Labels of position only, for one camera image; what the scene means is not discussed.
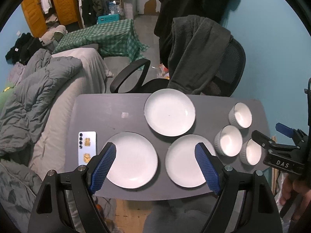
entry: wardrobe door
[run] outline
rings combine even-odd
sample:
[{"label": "wardrobe door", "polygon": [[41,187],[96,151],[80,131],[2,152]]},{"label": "wardrobe door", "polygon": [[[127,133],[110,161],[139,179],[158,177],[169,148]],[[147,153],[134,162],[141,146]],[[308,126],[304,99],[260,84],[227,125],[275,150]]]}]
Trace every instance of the wardrobe door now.
[{"label": "wardrobe door", "polygon": [[68,25],[78,21],[74,0],[53,0],[60,24]]},{"label": "wardrobe door", "polygon": [[21,7],[32,35],[34,37],[42,37],[48,28],[45,23],[40,0],[23,0]]}]

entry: table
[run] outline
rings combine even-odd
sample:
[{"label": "table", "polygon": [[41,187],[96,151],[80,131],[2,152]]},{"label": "table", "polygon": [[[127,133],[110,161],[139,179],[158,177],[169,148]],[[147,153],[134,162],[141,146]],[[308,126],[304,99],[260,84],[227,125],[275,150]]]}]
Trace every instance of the table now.
[{"label": "table", "polygon": [[[179,137],[165,137],[153,131],[144,117],[144,104],[150,94],[89,94],[77,97],[67,134],[65,171],[78,167],[79,131],[96,131],[97,153],[113,135],[129,131],[141,134],[154,146],[159,164],[154,178],[138,189],[124,189],[105,180],[101,190],[95,194],[124,200],[169,200],[196,196],[211,192],[206,184],[195,188],[183,188],[168,177],[164,159],[167,149]],[[228,113],[237,102],[247,104],[253,115],[250,128],[241,130],[243,143],[251,138],[254,130],[270,136],[265,112],[260,101],[239,100],[229,97],[189,95],[196,109],[196,120],[186,134],[197,134],[207,138],[211,143],[216,134],[229,124]],[[219,156],[224,164],[230,164],[237,171],[253,173],[254,170],[265,170],[263,156],[255,166],[242,165],[239,155],[235,157]]]},{"label": "table", "polygon": [[102,57],[129,57],[130,62],[143,58],[140,52],[149,48],[139,41],[133,20],[125,19],[70,32],[60,40],[53,54],[89,44],[98,44]]}]

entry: chair seat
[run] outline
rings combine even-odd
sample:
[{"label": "chair seat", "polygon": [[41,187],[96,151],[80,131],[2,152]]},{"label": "chair seat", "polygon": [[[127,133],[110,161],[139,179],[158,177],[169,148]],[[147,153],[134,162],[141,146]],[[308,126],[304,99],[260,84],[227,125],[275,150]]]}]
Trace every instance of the chair seat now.
[{"label": "chair seat", "polygon": [[167,79],[153,79],[142,85],[138,89],[138,93],[154,93],[160,89],[166,89],[168,84],[169,80]]}]

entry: blue wall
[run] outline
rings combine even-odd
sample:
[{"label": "blue wall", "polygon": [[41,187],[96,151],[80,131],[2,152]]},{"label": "blue wall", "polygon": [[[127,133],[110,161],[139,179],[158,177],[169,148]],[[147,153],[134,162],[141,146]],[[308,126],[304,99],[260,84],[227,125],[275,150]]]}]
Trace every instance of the blue wall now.
[{"label": "blue wall", "polygon": [[3,90],[7,76],[12,68],[12,65],[8,64],[5,60],[5,55],[10,48],[15,45],[15,41],[18,38],[16,33],[18,31],[21,33],[30,32],[21,6],[18,6],[18,8],[13,12],[12,16],[0,32],[0,91]]},{"label": "blue wall", "polygon": [[246,65],[233,97],[259,99],[271,135],[281,122],[308,133],[307,88],[311,77],[311,37],[285,0],[232,0],[223,26],[241,43]]}]

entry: silver bolt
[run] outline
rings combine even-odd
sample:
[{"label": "silver bolt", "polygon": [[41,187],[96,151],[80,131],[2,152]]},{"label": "silver bolt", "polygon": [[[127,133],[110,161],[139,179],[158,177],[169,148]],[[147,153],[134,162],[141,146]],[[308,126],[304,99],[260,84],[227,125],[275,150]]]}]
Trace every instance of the silver bolt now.
[{"label": "silver bolt", "polygon": [[256,174],[257,174],[258,176],[262,176],[262,175],[263,175],[262,171],[260,171],[260,170],[257,170],[257,171],[256,171]]},{"label": "silver bolt", "polygon": [[233,170],[232,166],[226,165],[225,170],[231,172]]},{"label": "silver bolt", "polygon": [[78,171],[82,172],[86,169],[85,165],[78,166]]},{"label": "silver bolt", "polygon": [[53,176],[53,175],[54,175],[54,173],[55,173],[55,171],[54,171],[54,170],[50,170],[50,171],[48,171],[48,176]]}]

